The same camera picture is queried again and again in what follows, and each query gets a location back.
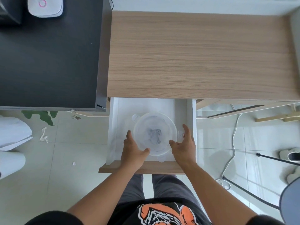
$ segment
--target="open drawer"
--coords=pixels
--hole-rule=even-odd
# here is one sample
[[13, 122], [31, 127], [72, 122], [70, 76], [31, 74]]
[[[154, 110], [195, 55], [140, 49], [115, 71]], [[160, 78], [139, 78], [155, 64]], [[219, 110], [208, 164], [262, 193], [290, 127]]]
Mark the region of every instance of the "open drawer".
[[[134, 114], [142, 116], [148, 112], [160, 112], [167, 115], [174, 122], [178, 131], [184, 131], [182, 124], [186, 124], [191, 129], [197, 145], [196, 100], [111, 98], [107, 160], [106, 164], [99, 169], [99, 173], [111, 173], [120, 166], [123, 141], [127, 131], [133, 131], [135, 125], [132, 116]], [[166, 154], [165, 162], [159, 162], [157, 157], [148, 156], [137, 173], [183, 174], [183, 171], [175, 162], [172, 152], [169, 151]]]

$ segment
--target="person's left hand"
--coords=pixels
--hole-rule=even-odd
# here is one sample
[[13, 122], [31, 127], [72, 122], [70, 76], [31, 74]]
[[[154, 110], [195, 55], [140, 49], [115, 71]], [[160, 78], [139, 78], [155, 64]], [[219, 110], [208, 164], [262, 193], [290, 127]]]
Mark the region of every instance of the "person's left hand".
[[144, 151], [139, 150], [136, 142], [131, 135], [131, 131], [128, 130], [126, 139], [124, 140], [120, 167], [127, 168], [135, 173], [138, 169], [141, 168], [149, 153], [149, 148], [146, 148]]

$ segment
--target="wooden tabletop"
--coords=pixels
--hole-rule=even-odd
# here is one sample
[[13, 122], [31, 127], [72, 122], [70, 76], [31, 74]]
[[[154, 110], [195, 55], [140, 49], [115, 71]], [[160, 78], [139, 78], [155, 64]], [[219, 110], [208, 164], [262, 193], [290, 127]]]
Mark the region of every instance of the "wooden tabletop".
[[107, 95], [300, 101], [289, 18], [113, 11]]

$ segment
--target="black t-shirt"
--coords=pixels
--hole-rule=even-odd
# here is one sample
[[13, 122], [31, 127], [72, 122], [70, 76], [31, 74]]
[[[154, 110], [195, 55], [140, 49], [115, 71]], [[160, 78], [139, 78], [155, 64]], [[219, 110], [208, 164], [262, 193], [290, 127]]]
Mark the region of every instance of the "black t-shirt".
[[[83, 225], [75, 216], [60, 211], [43, 213], [25, 225]], [[117, 205], [108, 225], [211, 225], [203, 211], [183, 198], [155, 198]], [[246, 225], [284, 225], [269, 216], [255, 216]]]

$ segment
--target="gray round object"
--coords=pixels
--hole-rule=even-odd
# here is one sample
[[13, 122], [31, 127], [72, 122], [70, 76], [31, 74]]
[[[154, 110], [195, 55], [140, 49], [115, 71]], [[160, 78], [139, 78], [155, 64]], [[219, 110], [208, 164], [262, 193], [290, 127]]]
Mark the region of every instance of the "gray round object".
[[283, 190], [279, 200], [281, 217], [287, 225], [300, 223], [300, 177]]

